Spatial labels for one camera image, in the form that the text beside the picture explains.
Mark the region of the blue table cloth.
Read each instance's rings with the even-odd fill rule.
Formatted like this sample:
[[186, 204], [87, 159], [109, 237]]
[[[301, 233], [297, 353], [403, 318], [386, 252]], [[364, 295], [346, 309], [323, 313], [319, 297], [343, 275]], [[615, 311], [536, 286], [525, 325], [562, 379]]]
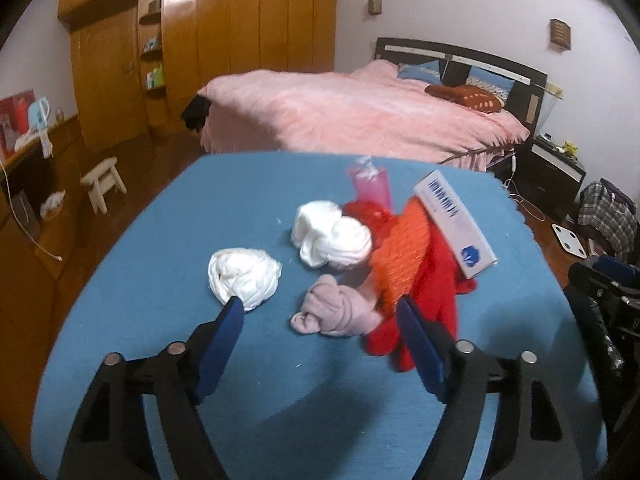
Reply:
[[[146, 207], [80, 293], [40, 380], [32, 459], [58, 475], [70, 428], [108, 352], [128, 360], [186, 341], [222, 296], [247, 301], [244, 328], [200, 415], [232, 479], [411, 479], [444, 408], [418, 374], [397, 373], [357, 337], [302, 335], [290, 319], [323, 273], [291, 231], [313, 200], [355, 197], [348, 156], [203, 156]], [[379, 159], [399, 214], [438, 169], [498, 263], [459, 297], [459, 335], [495, 356], [532, 350], [562, 394], [584, 474], [605, 461], [597, 389], [570, 306], [503, 185], [490, 174]]]

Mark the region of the orange foam net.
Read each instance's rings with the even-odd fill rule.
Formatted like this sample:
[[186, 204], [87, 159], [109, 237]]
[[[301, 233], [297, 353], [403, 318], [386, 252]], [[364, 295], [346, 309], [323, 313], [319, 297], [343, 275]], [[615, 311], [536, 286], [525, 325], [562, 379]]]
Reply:
[[410, 292], [431, 241], [431, 222], [421, 201], [411, 197], [401, 214], [378, 216], [372, 240], [370, 269], [378, 310], [390, 318], [399, 298]]

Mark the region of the red picture box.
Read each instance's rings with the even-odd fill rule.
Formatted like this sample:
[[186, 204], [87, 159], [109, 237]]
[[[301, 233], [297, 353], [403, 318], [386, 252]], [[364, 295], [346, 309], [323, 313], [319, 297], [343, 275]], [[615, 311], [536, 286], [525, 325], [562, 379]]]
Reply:
[[0, 101], [1, 155], [14, 153], [16, 140], [29, 129], [28, 109], [35, 102], [34, 90], [18, 92]]

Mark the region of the wooden sideboard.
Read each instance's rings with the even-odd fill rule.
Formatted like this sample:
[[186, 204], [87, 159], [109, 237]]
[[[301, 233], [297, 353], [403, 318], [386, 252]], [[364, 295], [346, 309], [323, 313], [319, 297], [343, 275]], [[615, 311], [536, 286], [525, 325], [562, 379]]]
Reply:
[[85, 192], [80, 176], [87, 150], [79, 117], [52, 127], [53, 153], [45, 158], [38, 140], [29, 142], [8, 160], [1, 173], [2, 196], [9, 214], [35, 261], [34, 277], [49, 301], [36, 307], [52, 347], [77, 292], [67, 284], [80, 242], [81, 208]]

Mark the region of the white wooden stool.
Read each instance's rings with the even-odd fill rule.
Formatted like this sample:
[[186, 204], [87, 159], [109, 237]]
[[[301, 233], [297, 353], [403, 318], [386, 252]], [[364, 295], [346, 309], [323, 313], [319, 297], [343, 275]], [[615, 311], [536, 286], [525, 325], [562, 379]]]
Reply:
[[95, 214], [98, 212], [107, 213], [104, 195], [112, 188], [116, 188], [122, 194], [128, 193], [116, 165], [116, 157], [107, 157], [80, 178], [80, 184], [87, 188], [90, 204]]

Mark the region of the black nightstand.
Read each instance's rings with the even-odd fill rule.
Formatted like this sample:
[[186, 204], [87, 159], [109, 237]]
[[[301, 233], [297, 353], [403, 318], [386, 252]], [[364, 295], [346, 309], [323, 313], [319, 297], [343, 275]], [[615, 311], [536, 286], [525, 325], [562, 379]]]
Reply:
[[586, 170], [542, 136], [532, 136], [516, 155], [514, 186], [544, 214], [562, 220], [573, 208]]

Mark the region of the white bathroom scale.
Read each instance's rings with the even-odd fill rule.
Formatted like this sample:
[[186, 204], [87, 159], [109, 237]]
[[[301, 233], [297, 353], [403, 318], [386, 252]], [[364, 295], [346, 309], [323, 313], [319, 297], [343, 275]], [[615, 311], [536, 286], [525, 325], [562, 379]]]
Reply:
[[552, 223], [551, 229], [564, 252], [579, 259], [588, 257], [582, 242], [573, 231], [565, 229], [556, 223]]

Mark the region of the white blue tissue box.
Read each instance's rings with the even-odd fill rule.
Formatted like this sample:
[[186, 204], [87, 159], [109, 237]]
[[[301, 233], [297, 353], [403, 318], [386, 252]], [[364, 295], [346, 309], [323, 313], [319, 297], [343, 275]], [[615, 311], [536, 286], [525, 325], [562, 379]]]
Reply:
[[466, 278], [475, 278], [498, 262], [469, 209], [439, 170], [419, 181], [413, 194], [442, 232]]

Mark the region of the pink bed blanket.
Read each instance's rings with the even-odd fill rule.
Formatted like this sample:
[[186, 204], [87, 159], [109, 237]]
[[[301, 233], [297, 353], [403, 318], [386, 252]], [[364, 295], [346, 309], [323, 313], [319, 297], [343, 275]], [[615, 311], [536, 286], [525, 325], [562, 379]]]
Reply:
[[529, 136], [507, 110], [471, 110], [425, 88], [385, 60], [350, 74], [219, 76], [198, 90], [209, 104], [200, 142], [215, 154], [371, 155], [485, 171]]

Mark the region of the wall lamp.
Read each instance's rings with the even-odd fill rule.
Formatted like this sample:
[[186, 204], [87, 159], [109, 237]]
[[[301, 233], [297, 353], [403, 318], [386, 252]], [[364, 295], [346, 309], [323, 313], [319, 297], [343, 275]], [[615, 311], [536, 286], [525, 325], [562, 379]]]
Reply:
[[371, 16], [381, 15], [383, 12], [382, 4], [383, 4], [383, 0], [368, 0], [368, 5], [367, 5], [368, 14]]

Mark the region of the black bed headboard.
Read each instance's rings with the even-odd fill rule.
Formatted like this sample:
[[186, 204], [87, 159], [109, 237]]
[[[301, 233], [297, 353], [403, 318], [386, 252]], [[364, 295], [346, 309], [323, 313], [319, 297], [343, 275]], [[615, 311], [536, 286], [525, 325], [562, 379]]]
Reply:
[[417, 39], [378, 37], [374, 57], [410, 65], [437, 61], [447, 86], [463, 84], [472, 68], [512, 80], [514, 85], [504, 100], [506, 110], [535, 133], [548, 81], [540, 70], [490, 53]]

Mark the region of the white crumpled bag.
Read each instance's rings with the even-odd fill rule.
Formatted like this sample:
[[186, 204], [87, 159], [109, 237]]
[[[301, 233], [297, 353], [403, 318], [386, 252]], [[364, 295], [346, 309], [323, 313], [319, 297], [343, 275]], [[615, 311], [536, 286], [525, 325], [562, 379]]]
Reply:
[[255, 310], [274, 295], [281, 273], [281, 263], [261, 249], [217, 250], [207, 266], [208, 286], [217, 300], [226, 304], [238, 297], [245, 312]]
[[311, 269], [354, 268], [367, 261], [373, 247], [371, 231], [328, 200], [313, 200], [298, 207], [291, 242], [300, 260]]

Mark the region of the plaid cloth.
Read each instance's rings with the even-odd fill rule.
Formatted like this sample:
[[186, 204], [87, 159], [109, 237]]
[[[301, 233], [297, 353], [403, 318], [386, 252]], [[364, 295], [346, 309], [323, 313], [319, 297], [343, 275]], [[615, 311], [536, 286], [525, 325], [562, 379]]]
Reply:
[[634, 202], [606, 179], [591, 182], [580, 193], [577, 224], [597, 231], [620, 260], [639, 255], [639, 221]]

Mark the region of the wooden wardrobe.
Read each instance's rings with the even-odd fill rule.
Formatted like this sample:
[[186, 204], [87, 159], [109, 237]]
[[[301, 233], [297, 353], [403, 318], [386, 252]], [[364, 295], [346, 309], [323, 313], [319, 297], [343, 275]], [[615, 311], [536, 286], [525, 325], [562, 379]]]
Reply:
[[332, 70], [336, 0], [58, 0], [93, 151], [166, 134], [210, 80]]

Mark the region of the pink plastic bag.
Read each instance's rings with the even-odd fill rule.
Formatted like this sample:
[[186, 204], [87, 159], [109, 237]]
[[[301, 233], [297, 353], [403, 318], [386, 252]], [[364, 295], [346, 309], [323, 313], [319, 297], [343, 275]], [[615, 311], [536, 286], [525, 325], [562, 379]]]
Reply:
[[375, 166], [372, 157], [359, 156], [349, 168], [357, 200], [376, 203], [388, 210], [393, 207], [390, 196], [390, 182], [385, 168]]

